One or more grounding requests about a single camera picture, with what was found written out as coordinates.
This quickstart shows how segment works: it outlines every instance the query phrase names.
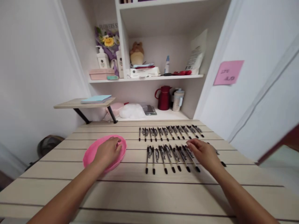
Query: table plank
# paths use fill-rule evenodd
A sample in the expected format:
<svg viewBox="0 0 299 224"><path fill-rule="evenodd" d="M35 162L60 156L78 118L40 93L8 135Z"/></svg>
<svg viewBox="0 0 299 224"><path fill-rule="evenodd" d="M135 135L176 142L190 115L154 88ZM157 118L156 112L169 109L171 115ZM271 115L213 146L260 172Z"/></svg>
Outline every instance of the table plank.
<svg viewBox="0 0 299 224"><path fill-rule="evenodd" d="M212 132L211 129L209 129L207 126L200 126L200 129L203 132ZM138 126L132 126L132 127L79 127L77 128L74 133L106 133L106 132L137 132L139 133L139 127Z"/></svg>
<svg viewBox="0 0 299 224"><path fill-rule="evenodd" d="M100 180L105 181L134 181L134 182L168 182L168 183L193 183L193 184L217 184L215 179L201 166L198 173L192 164L189 164L189 173L183 164L180 165L182 171L179 172L174 165L176 173L171 170L170 164L166 164L168 174L164 173L163 164L155 164L156 174L152 174L152 164L148 165L149 174L145 174L145 164L143 163L121 163L113 171ZM21 178L46 178L46 179L74 179L82 170L82 162L37 162ZM226 170L242 185L271 185L281 186L270 178L258 166L227 165Z"/></svg>
<svg viewBox="0 0 299 224"><path fill-rule="evenodd" d="M0 214L6 217L15 218L31 218L42 206L26 206L26 205L9 205L0 204ZM101 223L172 223L172 224L235 224L235 218L213 217L213 216L194 216L194 215L177 215L177 214L160 214L149 212L126 212L126 211L101 211L79 209L75 222L101 222Z"/></svg>
<svg viewBox="0 0 299 224"><path fill-rule="evenodd" d="M171 146L186 144L187 140L169 140L166 141L153 141L150 142L147 140L138 141L138 140L126 140L127 149L142 149L146 150L147 146L150 144L155 148L158 148L161 144L170 144ZM215 147L217 150L236 150L233 148L227 141L225 140L203 140L204 142L209 142L212 146ZM88 147L94 143L95 140L64 140L55 149L88 149Z"/></svg>
<svg viewBox="0 0 299 224"><path fill-rule="evenodd" d="M81 100L86 98L77 98L54 106L54 109L67 109L67 108L97 108L97 107L108 107L115 100L115 97L111 97L104 103L92 103L92 104L81 104Z"/></svg>
<svg viewBox="0 0 299 224"><path fill-rule="evenodd" d="M0 203L45 205L69 182L17 179L0 194ZM299 200L287 189L244 188L275 218L299 220ZM81 207L108 211L234 215L219 185L96 182Z"/></svg>
<svg viewBox="0 0 299 224"><path fill-rule="evenodd" d="M161 120L161 121L118 121L116 124L111 122L92 122L90 124L83 124L81 127L155 127L157 126L174 126L174 125L197 125L197 126L205 126L199 120Z"/></svg>
<svg viewBox="0 0 299 224"><path fill-rule="evenodd" d="M106 133L72 133L66 139L67 140L97 140L104 136L113 135L113 134L118 134L121 137L123 137L125 140L138 140L138 138L139 138L139 133L137 133L137 132L135 132L135 133L134 132L133 133L132 132L118 132L118 133L106 132ZM186 135L186 133L183 133L182 135L185 137L186 141L189 139L188 136ZM222 138L220 138L214 132L204 132L203 135L205 136L204 138L198 134L198 137L200 140L222 140ZM189 133L189 136L191 138L195 138L195 135L193 133ZM147 138L147 141L150 141L150 135L148 135L146 138ZM167 138L172 139L170 135L168 135L166 137L165 134L161 135L161 138L164 141L167 141L166 140ZM159 141L161 141L159 134L157 136L157 139Z"/></svg>
<svg viewBox="0 0 299 224"><path fill-rule="evenodd" d="M73 162L82 162L85 149L82 150L69 150L69 149L53 149L43 158L41 161L73 161ZM219 159L224 161L226 164L254 164L250 159L243 156L238 151L219 151ZM145 162L146 159L146 150L127 150L122 162ZM172 163L175 163L174 158L170 158Z"/></svg>

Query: white cabinet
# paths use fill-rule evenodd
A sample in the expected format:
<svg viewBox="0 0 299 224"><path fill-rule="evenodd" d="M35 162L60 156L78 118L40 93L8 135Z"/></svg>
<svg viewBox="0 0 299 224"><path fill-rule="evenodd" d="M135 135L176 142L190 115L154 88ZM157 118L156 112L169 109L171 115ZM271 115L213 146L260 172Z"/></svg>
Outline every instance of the white cabinet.
<svg viewBox="0 0 299 224"><path fill-rule="evenodd" d="M61 0L74 46L91 95L112 94L118 102L146 102L157 106L155 90L162 85L185 90L181 117L192 119L230 7L230 0L152 0L120 4L120 0ZM88 71L98 68L94 26L118 23L124 76L130 69L130 49L142 42L144 61L163 74L166 58L170 72L185 70L190 42L207 29L206 53L198 75L92 81Z"/></svg>

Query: light blue notebook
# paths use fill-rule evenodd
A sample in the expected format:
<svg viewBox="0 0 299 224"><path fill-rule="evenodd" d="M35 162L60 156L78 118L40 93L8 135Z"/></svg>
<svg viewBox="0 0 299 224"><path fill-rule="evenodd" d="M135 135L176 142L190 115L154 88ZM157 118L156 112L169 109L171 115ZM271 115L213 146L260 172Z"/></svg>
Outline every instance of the light blue notebook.
<svg viewBox="0 0 299 224"><path fill-rule="evenodd" d="M88 99L81 100L81 103L104 103L108 100L112 95L100 95L100 96L93 96Z"/></svg>

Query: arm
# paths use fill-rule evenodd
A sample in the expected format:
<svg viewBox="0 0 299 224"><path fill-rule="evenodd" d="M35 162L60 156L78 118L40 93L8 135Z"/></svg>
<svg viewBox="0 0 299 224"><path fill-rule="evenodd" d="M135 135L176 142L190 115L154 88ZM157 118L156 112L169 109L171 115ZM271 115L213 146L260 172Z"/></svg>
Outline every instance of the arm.
<svg viewBox="0 0 299 224"><path fill-rule="evenodd" d="M121 144L117 146L118 142L119 138L112 137L101 144L94 161L46 204L28 224L69 223L88 190L106 167L118 157L121 149Z"/></svg>
<svg viewBox="0 0 299 224"><path fill-rule="evenodd" d="M200 164L221 186L240 223L278 223L222 166L215 148L198 139L187 141Z"/></svg>

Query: flower bouquet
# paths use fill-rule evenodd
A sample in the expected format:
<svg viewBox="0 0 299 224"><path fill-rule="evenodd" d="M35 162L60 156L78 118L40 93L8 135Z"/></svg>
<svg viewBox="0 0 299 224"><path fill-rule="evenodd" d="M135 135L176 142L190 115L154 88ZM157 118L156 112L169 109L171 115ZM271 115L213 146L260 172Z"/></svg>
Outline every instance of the flower bouquet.
<svg viewBox="0 0 299 224"><path fill-rule="evenodd" d="M114 60L114 69L115 75L119 77L119 72L117 69L117 56L116 52L119 50L119 33L116 24L107 24L101 25L100 27L95 27L95 37L98 46L102 46L104 52L108 55L109 61Z"/></svg>

